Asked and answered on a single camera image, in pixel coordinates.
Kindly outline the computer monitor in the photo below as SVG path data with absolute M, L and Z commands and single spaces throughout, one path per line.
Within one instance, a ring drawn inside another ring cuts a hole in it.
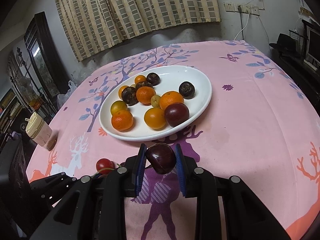
M 306 27 L 306 62 L 317 71 L 319 70 L 319 32 Z

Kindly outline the white oval plate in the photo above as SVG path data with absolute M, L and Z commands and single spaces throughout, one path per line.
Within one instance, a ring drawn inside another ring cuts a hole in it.
M 150 141 L 181 131 L 195 121 L 212 98 L 212 85 L 201 71 L 164 66 L 129 78 L 102 104 L 99 121 L 110 136 Z

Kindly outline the yellow orange citrus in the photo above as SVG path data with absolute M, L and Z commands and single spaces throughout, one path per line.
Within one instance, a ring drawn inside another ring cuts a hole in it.
M 164 111 L 160 108 L 151 108 L 144 114 L 144 121 L 151 129 L 162 129 L 167 122 Z

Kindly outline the dark cherry with stem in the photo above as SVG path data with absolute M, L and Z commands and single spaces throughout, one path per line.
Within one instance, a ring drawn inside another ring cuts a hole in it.
M 92 178 L 93 179 L 98 179 L 100 177 L 106 177 L 110 172 L 113 171 L 113 168 L 102 168 L 99 170 L 97 173 L 95 173 Z

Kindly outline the small yellow longan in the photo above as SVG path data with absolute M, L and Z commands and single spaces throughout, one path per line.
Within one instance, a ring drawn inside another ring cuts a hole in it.
M 151 105 L 153 108 L 159 108 L 160 107 L 160 99 L 161 97 L 159 95 L 154 95 L 152 98 L 151 98 Z

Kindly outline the pink deer print tablecloth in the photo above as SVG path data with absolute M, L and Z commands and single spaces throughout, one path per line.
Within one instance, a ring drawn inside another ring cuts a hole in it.
M 61 171 L 81 177 L 101 158 L 121 163 L 135 155 L 137 143 L 100 126 L 100 107 L 130 77 L 174 64 L 206 74 L 213 97 L 194 123 L 164 141 L 218 177 L 239 176 L 292 239 L 302 238 L 319 213 L 319 116 L 291 77 L 244 41 L 171 44 L 99 68 L 50 123 L 57 143 L 36 148 L 29 180 Z

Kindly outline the red cherry tomato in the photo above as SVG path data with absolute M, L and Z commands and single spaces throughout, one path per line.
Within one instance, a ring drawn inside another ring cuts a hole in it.
M 113 170 L 116 169 L 114 162 L 106 158 L 99 159 L 95 166 L 96 166 L 97 172 L 102 168 L 113 168 Z

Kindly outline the large orange mandarin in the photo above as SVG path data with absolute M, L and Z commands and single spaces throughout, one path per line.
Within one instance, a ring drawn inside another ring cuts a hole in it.
M 168 91 L 161 96 L 159 106 L 162 110 L 165 110 L 174 103 L 184 103 L 184 98 L 177 91 Z

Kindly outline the greenish yellow orange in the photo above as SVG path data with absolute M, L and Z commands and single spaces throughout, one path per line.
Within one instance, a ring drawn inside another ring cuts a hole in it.
M 110 112 L 111 112 L 111 115 L 115 115 L 118 111 L 121 111 L 121 110 L 127 111 L 127 109 L 128 109 L 127 104 L 122 100 L 118 100 L 112 103 Z

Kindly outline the small orange kumquat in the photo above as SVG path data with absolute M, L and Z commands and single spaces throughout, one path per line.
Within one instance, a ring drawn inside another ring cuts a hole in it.
M 137 100 L 144 104 L 144 105 L 150 105 L 151 104 L 151 98 L 156 95 L 156 92 L 153 88 L 148 86 L 143 86 L 137 89 L 136 91 L 136 98 Z

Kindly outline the dark wrinkled passion fruit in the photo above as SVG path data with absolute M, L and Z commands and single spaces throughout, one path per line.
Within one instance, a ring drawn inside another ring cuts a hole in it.
M 136 84 L 136 90 L 138 90 L 141 87 L 151 87 L 153 88 L 153 85 L 149 83 L 148 81 L 142 81 Z
M 183 96 L 185 99 L 191 99 L 195 95 L 195 87 L 192 83 L 189 81 L 184 81 L 179 86 L 179 93 L 181 96 Z
M 147 76 L 146 76 L 146 81 L 150 84 L 152 84 L 152 86 L 156 86 L 156 85 L 159 85 L 160 83 L 160 77 L 158 74 L 156 73 L 149 73 Z
M 122 100 L 129 106 L 133 106 L 138 103 L 136 97 L 136 89 L 134 87 L 126 87 L 121 93 Z

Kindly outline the dark framed picture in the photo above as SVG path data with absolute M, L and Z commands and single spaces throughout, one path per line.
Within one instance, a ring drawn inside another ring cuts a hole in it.
M 41 87 L 47 98 L 56 103 L 58 95 L 67 93 L 68 76 L 53 42 L 45 12 L 33 16 L 24 42 Z

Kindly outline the beige checked curtain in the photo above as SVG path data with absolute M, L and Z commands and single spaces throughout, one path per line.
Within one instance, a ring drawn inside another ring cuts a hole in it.
M 55 4 L 78 61 L 152 31 L 221 20 L 217 0 L 55 0 Z

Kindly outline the wall power strip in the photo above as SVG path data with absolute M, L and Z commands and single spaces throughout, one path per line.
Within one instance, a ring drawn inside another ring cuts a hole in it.
M 255 16 L 260 15 L 260 9 L 258 6 L 255 6 L 255 5 L 224 2 L 223 6 L 226 12 L 240 12 L 240 13 L 251 14 Z

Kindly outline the dark purple plum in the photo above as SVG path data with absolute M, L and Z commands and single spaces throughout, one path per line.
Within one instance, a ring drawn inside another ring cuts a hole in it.
M 165 109 L 164 116 L 171 127 L 176 127 L 189 119 L 189 108 L 183 103 L 173 103 Z
M 173 149 L 165 143 L 150 146 L 145 156 L 157 174 L 167 174 L 176 165 L 176 155 Z

